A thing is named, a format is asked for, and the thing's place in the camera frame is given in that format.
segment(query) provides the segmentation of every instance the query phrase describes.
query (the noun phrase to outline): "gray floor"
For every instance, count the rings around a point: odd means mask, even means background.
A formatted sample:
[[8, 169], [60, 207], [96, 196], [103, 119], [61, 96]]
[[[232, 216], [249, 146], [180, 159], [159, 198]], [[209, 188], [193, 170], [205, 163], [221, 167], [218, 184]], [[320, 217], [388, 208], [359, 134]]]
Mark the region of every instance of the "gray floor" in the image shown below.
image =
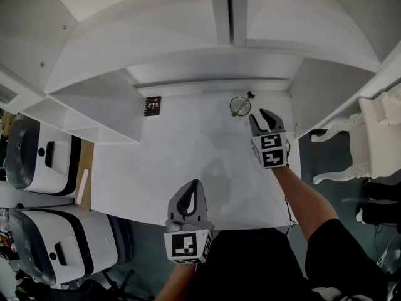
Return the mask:
[[[338, 134], [320, 144], [312, 144], [309, 136], [304, 136], [299, 142], [302, 179], [330, 201], [343, 224], [358, 240], [367, 255], [377, 260], [394, 235], [395, 228], [384, 227], [374, 240], [375, 227], [356, 222], [355, 211], [359, 204], [366, 201], [363, 196], [363, 179], [347, 182], [323, 181], [317, 186], [312, 183], [314, 175], [328, 171], [342, 171], [352, 163], [348, 144], [348, 134]], [[165, 228], [134, 221], [132, 221], [132, 228], [135, 235], [134, 259], [130, 263], [114, 266], [112, 272], [120, 280], [129, 270], [134, 269], [136, 274], [132, 277], [127, 291], [139, 297], [157, 296], [173, 267], [165, 255], [163, 239]], [[304, 270], [307, 244], [299, 226], [291, 230], [289, 240]], [[392, 244], [399, 246], [398, 235]]]

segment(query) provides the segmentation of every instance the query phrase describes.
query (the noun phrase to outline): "white desk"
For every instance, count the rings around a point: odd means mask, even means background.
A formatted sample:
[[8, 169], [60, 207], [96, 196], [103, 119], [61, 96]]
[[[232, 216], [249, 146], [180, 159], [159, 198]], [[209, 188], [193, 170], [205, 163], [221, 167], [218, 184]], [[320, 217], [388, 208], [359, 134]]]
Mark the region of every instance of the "white desk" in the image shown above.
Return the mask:
[[[289, 163], [300, 175], [288, 94], [255, 94], [252, 112], [261, 128], [266, 123], [259, 108], [283, 119], [291, 143]], [[273, 173], [262, 170], [254, 157], [249, 126], [230, 115], [229, 102], [236, 95], [164, 97], [160, 116], [144, 118], [140, 144], [96, 144], [92, 209], [164, 225], [170, 198], [197, 178], [203, 183], [208, 218], [216, 229], [289, 225], [284, 194]]]

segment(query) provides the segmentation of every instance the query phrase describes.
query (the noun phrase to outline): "white marker cube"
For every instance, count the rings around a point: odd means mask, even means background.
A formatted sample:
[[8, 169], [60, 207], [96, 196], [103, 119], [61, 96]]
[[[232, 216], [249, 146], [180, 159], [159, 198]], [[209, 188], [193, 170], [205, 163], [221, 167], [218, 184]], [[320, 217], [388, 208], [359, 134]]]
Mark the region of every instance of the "white marker cube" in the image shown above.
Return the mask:
[[253, 137], [251, 143], [255, 156], [264, 169], [287, 164], [285, 132]]
[[167, 258], [177, 264], [203, 263], [212, 243], [209, 230], [164, 233]]

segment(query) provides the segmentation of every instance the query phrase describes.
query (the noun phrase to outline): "person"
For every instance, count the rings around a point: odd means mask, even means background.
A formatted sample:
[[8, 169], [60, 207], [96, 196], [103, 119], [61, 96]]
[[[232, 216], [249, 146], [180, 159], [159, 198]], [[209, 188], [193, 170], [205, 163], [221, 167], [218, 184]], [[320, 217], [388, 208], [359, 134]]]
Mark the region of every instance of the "person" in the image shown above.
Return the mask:
[[157, 301], [387, 299], [386, 275], [331, 204], [290, 168], [272, 171], [308, 241], [308, 280], [277, 229], [221, 231], [205, 263], [175, 266]]

